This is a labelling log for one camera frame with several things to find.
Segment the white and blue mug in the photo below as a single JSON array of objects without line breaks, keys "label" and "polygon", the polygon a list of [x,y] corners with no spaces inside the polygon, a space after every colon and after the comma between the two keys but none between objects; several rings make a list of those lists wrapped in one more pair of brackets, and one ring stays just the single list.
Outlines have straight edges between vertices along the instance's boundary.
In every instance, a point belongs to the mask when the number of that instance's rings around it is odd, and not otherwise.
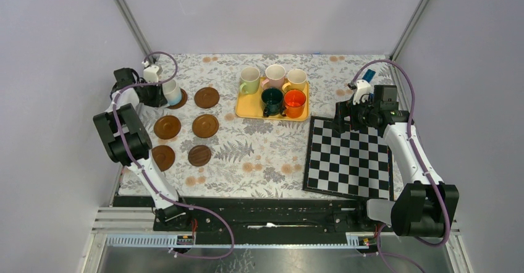
[{"label": "white and blue mug", "polygon": [[169,106],[177,105],[182,100],[182,92],[179,84],[174,80],[169,80],[162,84],[163,95]]}]

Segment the brown coaster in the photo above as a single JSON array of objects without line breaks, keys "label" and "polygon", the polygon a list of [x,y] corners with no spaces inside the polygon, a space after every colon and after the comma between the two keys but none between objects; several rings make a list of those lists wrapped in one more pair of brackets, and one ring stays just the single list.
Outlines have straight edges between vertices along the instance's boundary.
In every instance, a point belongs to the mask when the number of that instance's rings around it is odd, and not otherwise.
[{"label": "brown coaster", "polygon": [[199,115],[192,124],[192,131],[199,138],[210,138],[218,129],[218,119],[211,114]]},{"label": "brown coaster", "polygon": [[175,161],[175,152],[170,146],[155,146],[151,152],[155,163],[162,172],[168,170]]},{"label": "brown coaster", "polygon": [[163,140],[169,140],[176,137],[181,130],[181,122],[175,116],[163,116],[159,118],[153,127],[156,136]]},{"label": "brown coaster", "polygon": [[201,88],[194,95],[195,104],[202,109],[208,109],[217,105],[219,99],[218,91],[212,87]]},{"label": "brown coaster", "polygon": [[180,102],[175,105],[168,106],[167,107],[168,109],[180,109],[181,107],[183,107],[186,104],[188,100],[187,92],[184,89],[181,89],[181,93],[182,93],[182,98]]}]

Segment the brown coaster bottom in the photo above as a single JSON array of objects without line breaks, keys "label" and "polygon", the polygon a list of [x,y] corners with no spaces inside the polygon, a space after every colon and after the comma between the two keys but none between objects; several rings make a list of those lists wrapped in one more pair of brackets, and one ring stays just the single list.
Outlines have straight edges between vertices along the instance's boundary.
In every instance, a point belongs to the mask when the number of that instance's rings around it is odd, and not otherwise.
[{"label": "brown coaster bottom", "polygon": [[175,152],[170,146],[155,146],[151,152],[155,163],[162,172],[168,170],[175,161]]}]

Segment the dark wood grain coaster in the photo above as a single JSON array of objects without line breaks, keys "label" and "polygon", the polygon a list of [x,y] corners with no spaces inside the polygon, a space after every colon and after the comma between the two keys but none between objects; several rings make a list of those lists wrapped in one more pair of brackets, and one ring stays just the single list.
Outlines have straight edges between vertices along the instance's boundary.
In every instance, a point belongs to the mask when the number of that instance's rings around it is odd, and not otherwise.
[{"label": "dark wood grain coaster", "polygon": [[188,152],[188,161],[195,167],[201,167],[207,164],[211,157],[211,149],[205,145],[196,145]]}]

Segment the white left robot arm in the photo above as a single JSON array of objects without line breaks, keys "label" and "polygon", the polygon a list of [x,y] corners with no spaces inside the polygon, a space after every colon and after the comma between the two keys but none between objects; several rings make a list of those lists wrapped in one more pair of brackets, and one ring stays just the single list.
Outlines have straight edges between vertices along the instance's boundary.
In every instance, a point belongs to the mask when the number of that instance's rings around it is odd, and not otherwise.
[{"label": "white left robot arm", "polygon": [[176,230],[185,230],[192,221],[190,211],[180,205],[178,192],[168,184],[153,158],[153,146],[136,108],[139,104],[159,106],[161,89],[148,85],[131,68],[114,71],[116,82],[110,92],[111,103],[102,113],[93,116],[101,142],[112,162],[138,176],[149,191],[156,220],[170,223]]}]

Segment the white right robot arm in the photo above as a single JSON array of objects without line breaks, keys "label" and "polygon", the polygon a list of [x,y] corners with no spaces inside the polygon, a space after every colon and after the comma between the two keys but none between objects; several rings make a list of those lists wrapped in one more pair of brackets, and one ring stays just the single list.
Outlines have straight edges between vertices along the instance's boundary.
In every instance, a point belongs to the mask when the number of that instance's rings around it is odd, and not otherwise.
[{"label": "white right robot arm", "polygon": [[354,215],[355,225],[369,231],[378,222],[391,227],[398,236],[415,237],[421,242],[449,238],[459,191],[446,184],[425,155],[416,134],[413,117],[401,110],[395,85],[371,86],[365,80],[349,84],[353,95],[336,103],[332,128],[346,131],[377,130],[392,151],[402,175],[404,188],[396,201],[368,199]]}]

